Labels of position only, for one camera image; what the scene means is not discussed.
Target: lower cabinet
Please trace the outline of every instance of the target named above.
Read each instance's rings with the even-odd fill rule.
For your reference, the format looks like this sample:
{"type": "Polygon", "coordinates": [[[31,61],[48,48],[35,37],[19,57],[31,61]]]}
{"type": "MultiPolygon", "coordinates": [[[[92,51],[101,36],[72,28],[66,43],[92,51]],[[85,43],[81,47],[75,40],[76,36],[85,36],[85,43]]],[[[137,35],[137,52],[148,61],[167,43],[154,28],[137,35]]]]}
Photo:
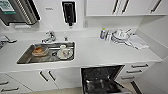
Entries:
{"type": "Polygon", "coordinates": [[[32,91],[7,76],[5,73],[0,73],[0,94],[19,94],[28,92],[32,91]]]}
{"type": "Polygon", "coordinates": [[[117,82],[132,82],[142,73],[149,69],[155,62],[137,62],[125,64],[121,72],[116,77],[117,82]]]}
{"type": "Polygon", "coordinates": [[[81,87],[80,68],[32,70],[8,73],[32,91],[81,87]]]}

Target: cabinet handle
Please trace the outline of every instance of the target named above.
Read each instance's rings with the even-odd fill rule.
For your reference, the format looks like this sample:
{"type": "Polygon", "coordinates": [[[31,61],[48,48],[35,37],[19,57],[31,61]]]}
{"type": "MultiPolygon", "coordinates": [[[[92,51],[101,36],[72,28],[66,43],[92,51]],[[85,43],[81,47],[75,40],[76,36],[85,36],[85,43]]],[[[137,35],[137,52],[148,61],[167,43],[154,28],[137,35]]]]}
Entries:
{"type": "Polygon", "coordinates": [[[152,12],[155,12],[155,10],[156,10],[156,8],[159,6],[159,4],[160,4],[160,2],[161,2],[162,0],[158,0],[158,2],[156,3],[156,5],[153,7],[153,9],[151,10],[151,13],[152,12]]]}
{"type": "Polygon", "coordinates": [[[138,71],[126,71],[126,73],[139,73],[142,72],[142,70],[138,70],[138,71]]]}
{"type": "Polygon", "coordinates": [[[48,81],[48,79],[43,75],[42,71],[40,72],[40,75],[44,78],[44,80],[48,81]]]}
{"type": "Polygon", "coordinates": [[[148,67],[148,64],[145,64],[145,65],[139,65],[139,66],[134,66],[134,65],[131,65],[132,68],[137,68],[137,67],[148,67]]]}
{"type": "Polygon", "coordinates": [[[115,2],[114,9],[113,9],[113,13],[116,11],[117,4],[118,4],[118,0],[116,0],[116,2],[115,2]]]}
{"type": "Polygon", "coordinates": [[[14,89],[2,89],[1,92],[6,92],[6,91],[15,91],[15,90],[19,90],[19,87],[14,88],[14,89]]]}
{"type": "Polygon", "coordinates": [[[132,76],[132,77],[121,77],[122,80],[125,80],[125,79],[134,79],[135,77],[132,76]]]}
{"type": "Polygon", "coordinates": [[[51,74],[51,71],[48,72],[48,74],[51,76],[51,78],[55,81],[56,78],[54,78],[54,76],[51,74]]]}
{"type": "Polygon", "coordinates": [[[128,5],[128,2],[129,2],[129,0],[126,0],[125,5],[124,5],[124,8],[123,8],[123,10],[122,10],[122,13],[125,12],[125,10],[126,10],[126,8],[127,8],[127,5],[128,5]]]}
{"type": "Polygon", "coordinates": [[[9,83],[9,81],[6,81],[6,82],[4,82],[4,83],[0,83],[0,85],[6,85],[6,84],[8,84],[9,83]]]}

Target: floor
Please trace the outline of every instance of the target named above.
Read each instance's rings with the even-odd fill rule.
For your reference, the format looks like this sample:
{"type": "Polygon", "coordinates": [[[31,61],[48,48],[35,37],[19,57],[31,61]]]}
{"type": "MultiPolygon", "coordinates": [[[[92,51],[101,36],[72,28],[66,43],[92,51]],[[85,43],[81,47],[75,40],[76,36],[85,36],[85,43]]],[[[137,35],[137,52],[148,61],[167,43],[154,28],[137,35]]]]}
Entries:
{"type": "MultiPolygon", "coordinates": [[[[130,83],[122,83],[124,87],[129,89],[133,92],[133,94],[137,94],[130,83]]],[[[49,91],[38,91],[33,93],[26,93],[26,94],[83,94],[82,88],[71,88],[71,89],[56,89],[56,90],[49,90],[49,91]]]]}

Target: drawer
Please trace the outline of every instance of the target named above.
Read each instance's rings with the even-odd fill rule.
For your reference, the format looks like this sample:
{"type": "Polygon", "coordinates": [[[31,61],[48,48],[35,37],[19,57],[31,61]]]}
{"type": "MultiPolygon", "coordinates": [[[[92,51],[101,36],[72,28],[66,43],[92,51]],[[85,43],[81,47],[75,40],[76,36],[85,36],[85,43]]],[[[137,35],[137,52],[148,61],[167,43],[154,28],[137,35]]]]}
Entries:
{"type": "Polygon", "coordinates": [[[118,76],[115,81],[119,83],[132,82],[137,78],[137,75],[118,76]]]}
{"type": "Polygon", "coordinates": [[[148,63],[127,63],[119,73],[121,76],[126,76],[126,75],[137,75],[137,74],[142,74],[145,72],[148,68],[150,68],[154,62],[148,62],[148,63]]]}
{"type": "Polygon", "coordinates": [[[27,93],[27,92],[32,92],[32,91],[21,85],[11,85],[11,86],[0,87],[0,94],[19,94],[19,93],[27,93]]]}
{"type": "Polygon", "coordinates": [[[154,62],[127,63],[116,77],[118,82],[131,82],[149,69],[154,62]]]}
{"type": "Polygon", "coordinates": [[[32,92],[6,74],[0,74],[0,94],[19,94],[32,92]]]}
{"type": "Polygon", "coordinates": [[[126,63],[126,69],[147,69],[151,67],[155,62],[137,62],[137,63],[126,63]]]}

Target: faucet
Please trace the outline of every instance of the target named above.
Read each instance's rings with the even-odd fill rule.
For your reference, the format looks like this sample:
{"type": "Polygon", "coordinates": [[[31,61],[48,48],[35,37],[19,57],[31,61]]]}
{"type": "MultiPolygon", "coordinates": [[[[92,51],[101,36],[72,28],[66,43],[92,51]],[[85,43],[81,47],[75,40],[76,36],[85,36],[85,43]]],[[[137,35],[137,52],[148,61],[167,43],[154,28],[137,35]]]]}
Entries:
{"type": "Polygon", "coordinates": [[[47,39],[43,39],[43,40],[42,40],[42,43],[50,43],[50,42],[53,42],[53,41],[56,40],[56,37],[55,37],[55,34],[54,34],[53,31],[49,31],[49,32],[47,32],[46,34],[49,34],[50,37],[47,38],[47,39]]]}

